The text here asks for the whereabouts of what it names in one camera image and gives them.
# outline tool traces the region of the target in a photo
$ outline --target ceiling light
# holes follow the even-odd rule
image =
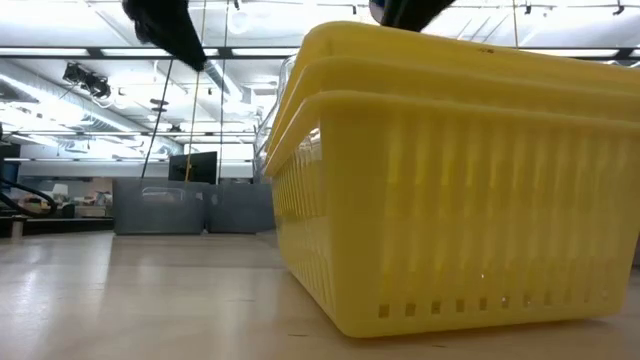
[[[40,145],[58,146],[57,142],[43,136],[38,136],[38,135],[33,135],[33,136],[12,135],[12,136],[16,139],[30,141]]]
[[[32,159],[31,161],[40,161],[40,162],[71,162],[71,161],[74,161],[74,159],[50,158],[50,159]]]
[[[89,56],[87,49],[0,47],[0,55]]]
[[[564,57],[605,57],[614,56],[617,49],[523,49],[536,54],[564,56]]]
[[[194,133],[190,133],[190,132],[161,132],[161,133],[157,133],[156,135],[158,136],[180,136],[180,137],[189,137],[189,136],[205,136],[205,132],[194,132]]]
[[[139,135],[142,135],[141,132],[136,132],[136,131],[130,131],[130,132],[92,131],[92,132],[86,132],[84,134],[89,136],[139,136]]]
[[[169,54],[168,52],[162,49],[157,49],[157,48],[148,48],[148,49],[110,48],[110,49],[102,49],[102,53],[106,56],[171,57],[171,54]]]
[[[63,136],[63,135],[76,135],[75,131],[20,131],[21,135],[48,135],[48,136]]]
[[[251,90],[275,90],[278,88],[278,83],[277,82],[252,83],[252,84],[244,84],[244,87],[247,87]]]
[[[218,56],[220,55],[220,52],[218,49],[204,49],[204,54],[206,56]]]
[[[298,53],[297,48],[245,48],[232,49],[231,52],[236,56],[293,56]]]

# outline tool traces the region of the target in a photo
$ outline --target table surface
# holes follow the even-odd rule
[[[617,316],[354,340],[272,238],[88,233],[0,244],[0,358],[640,359],[640,273]]]

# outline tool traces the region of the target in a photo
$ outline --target pipe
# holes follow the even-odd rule
[[[98,106],[94,106],[93,103],[85,98],[36,76],[32,72],[7,60],[0,59],[0,74],[16,81],[17,83],[45,92],[55,98],[61,98],[64,95],[64,98],[59,101],[75,105],[84,110],[85,115],[90,115],[94,119],[120,131],[149,131],[148,128],[136,123],[135,121],[124,118],[111,110],[101,109]],[[171,148],[181,148],[180,144],[171,139],[164,139],[162,144]]]

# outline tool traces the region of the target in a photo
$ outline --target yellow plastic basket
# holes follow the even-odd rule
[[[289,269],[374,337],[617,312],[638,154],[638,123],[334,91],[267,172]]]
[[[309,96],[334,90],[395,94],[611,120],[640,121],[640,95],[425,66],[334,56],[304,68],[280,110],[278,139]]]
[[[540,55],[504,47],[459,41],[392,28],[333,22],[314,28],[304,39],[289,84],[285,107],[303,70],[312,62],[331,56],[353,56],[392,61],[398,65],[428,65],[487,76],[521,79],[574,87],[637,94],[640,72],[635,69]],[[287,127],[278,113],[267,154],[271,156]]]

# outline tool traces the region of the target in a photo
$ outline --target hanging wire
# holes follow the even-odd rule
[[[227,2],[227,13],[229,13],[229,2]],[[229,36],[229,26],[225,23],[224,26],[224,45],[227,46],[227,37]],[[224,75],[227,73],[227,60],[222,60],[222,86],[220,88],[220,150],[218,151],[218,155],[220,156],[218,160],[218,181],[220,183],[220,179],[222,178],[222,148],[224,147],[224,91],[227,86],[227,82],[224,79]]]
[[[160,125],[160,116],[162,115],[162,110],[164,107],[164,99],[167,96],[167,88],[169,87],[169,78],[171,77],[171,70],[173,70],[173,59],[169,63],[169,71],[167,72],[167,78],[164,81],[164,89],[162,90],[162,101],[160,101],[160,106],[158,110],[158,118],[156,119],[156,126],[153,128],[153,135],[151,135],[151,143],[149,144],[149,151],[147,151],[147,158],[144,160],[144,166],[142,167],[142,176],[140,179],[144,179],[144,175],[147,172],[147,165],[149,164],[149,156],[151,156],[151,149],[153,148],[153,142],[156,139],[156,134],[158,133],[158,125]]]
[[[520,41],[518,40],[518,16],[516,12],[516,0],[511,0],[511,3],[513,4],[513,34],[516,40],[516,49],[519,49]]]
[[[207,0],[204,1],[204,7],[202,8],[202,27],[200,29],[200,41],[204,45],[204,31],[207,23]],[[189,153],[187,154],[187,171],[184,176],[184,182],[189,182],[189,175],[191,175],[191,149],[193,145],[193,130],[196,124],[196,106],[198,105],[198,90],[200,90],[200,72],[196,75],[196,91],[193,96],[193,112],[191,113],[191,132],[189,134]]]

